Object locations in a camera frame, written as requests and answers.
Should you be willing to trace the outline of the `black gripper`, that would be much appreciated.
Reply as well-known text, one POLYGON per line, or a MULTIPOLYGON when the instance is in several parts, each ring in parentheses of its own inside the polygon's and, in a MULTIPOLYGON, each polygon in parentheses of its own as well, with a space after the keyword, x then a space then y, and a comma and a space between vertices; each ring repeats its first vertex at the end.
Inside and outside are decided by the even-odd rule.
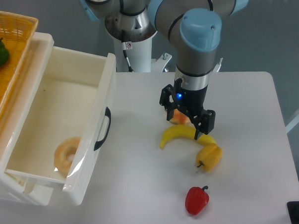
POLYGON ((174 87, 167 85, 161 90, 159 104, 165 108, 166 120, 174 117, 174 110, 177 108, 181 113, 192 116, 191 123, 195 127, 194 140, 202 135, 208 135, 215 125, 216 112, 204 110, 207 87, 200 90, 188 90, 183 88, 182 79, 174 81, 174 87))

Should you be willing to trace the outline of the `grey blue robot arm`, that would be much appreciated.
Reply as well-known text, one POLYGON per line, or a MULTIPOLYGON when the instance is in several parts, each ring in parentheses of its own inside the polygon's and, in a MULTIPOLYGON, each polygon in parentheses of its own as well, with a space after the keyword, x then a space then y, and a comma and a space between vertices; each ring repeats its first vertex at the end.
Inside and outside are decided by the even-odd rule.
POLYGON ((114 41, 118 72, 157 70, 152 39, 160 33, 177 50, 175 79, 160 97, 167 113, 186 115, 195 138, 208 134, 215 112, 203 106, 220 43, 222 18, 242 10, 249 0, 79 0, 90 20, 104 19, 114 41))

